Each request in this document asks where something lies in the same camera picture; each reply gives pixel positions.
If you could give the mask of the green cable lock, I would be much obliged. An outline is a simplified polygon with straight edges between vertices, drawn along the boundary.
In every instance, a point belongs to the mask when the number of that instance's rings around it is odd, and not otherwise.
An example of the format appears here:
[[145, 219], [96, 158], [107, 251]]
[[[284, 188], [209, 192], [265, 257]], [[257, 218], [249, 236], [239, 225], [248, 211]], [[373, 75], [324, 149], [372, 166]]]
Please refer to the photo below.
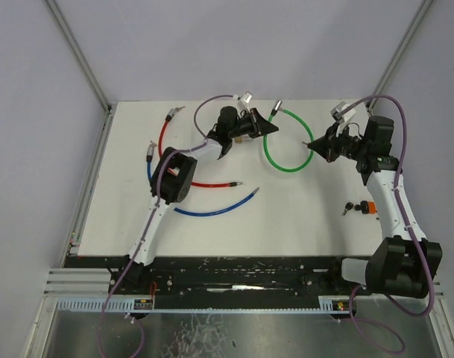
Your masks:
[[268, 121], [279, 127], [279, 131], [265, 136], [262, 141], [266, 160], [278, 171], [297, 173], [312, 162], [313, 152], [306, 144], [315, 136], [309, 124], [288, 107], [276, 100]]

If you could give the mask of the red cable lock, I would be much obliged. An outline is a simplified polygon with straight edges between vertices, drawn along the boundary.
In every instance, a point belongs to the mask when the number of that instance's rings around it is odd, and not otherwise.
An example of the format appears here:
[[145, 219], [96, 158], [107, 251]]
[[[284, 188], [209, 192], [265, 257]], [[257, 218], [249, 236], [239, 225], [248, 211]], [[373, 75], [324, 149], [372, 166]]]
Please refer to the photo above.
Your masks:
[[[183, 108], [184, 108], [184, 106], [171, 108], [165, 117], [165, 121], [164, 121], [162, 129], [160, 131], [160, 135], [159, 135], [159, 139], [158, 139], [159, 157], [161, 157], [163, 154], [163, 140], [164, 140], [164, 136], [165, 136], [165, 132], [168, 127], [168, 124], [175, 117], [175, 115], [178, 112], [180, 112]], [[233, 181], [233, 182], [228, 182], [228, 183], [201, 183], [201, 182], [195, 182], [195, 181], [192, 182], [192, 186], [198, 187], [198, 188], [204, 188], [204, 189], [230, 188], [230, 187], [235, 187], [235, 186], [241, 186], [242, 184], [243, 183], [240, 181]]]

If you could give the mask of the brass padlock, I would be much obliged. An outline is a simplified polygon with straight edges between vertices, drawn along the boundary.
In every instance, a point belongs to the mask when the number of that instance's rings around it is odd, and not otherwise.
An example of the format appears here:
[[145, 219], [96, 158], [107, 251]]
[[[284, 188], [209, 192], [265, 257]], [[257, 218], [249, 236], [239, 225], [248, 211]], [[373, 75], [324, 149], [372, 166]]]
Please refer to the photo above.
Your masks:
[[241, 144], [245, 142], [250, 142], [251, 138], [249, 136], [240, 136], [235, 138], [235, 143]]

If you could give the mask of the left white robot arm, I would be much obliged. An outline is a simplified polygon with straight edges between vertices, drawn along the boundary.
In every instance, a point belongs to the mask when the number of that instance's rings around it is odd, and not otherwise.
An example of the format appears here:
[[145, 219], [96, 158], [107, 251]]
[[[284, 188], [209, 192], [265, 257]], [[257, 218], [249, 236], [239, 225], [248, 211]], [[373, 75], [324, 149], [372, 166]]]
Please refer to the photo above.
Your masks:
[[167, 147], [149, 180], [151, 204], [143, 228], [128, 253], [130, 261], [139, 266], [152, 264], [159, 241], [157, 229], [171, 206], [189, 194], [199, 159], [220, 160], [232, 148], [235, 138], [255, 139], [278, 130], [256, 108], [239, 112], [226, 106], [220, 109], [216, 124], [201, 143], [189, 149]]

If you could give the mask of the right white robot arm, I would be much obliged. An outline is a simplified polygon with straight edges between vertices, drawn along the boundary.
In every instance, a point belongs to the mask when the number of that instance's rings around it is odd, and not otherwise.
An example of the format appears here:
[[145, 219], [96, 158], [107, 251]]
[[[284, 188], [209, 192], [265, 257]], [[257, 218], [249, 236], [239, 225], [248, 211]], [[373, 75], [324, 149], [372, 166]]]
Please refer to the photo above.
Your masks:
[[368, 260], [343, 259], [341, 268], [328, 275], [329, 288], [341, 295], [359, 283], [373, 293], [425, 298], [442, 249], [426, 238], [404, 193], [400, 161], [390, 154], [394, 121], [372, 116], [361, 136], [351, 136], [348, 130], [339, 133], [338, 128], [333, 124], [307, 146], [329, 163], [340, 156], [356, 162], [384, 239]]

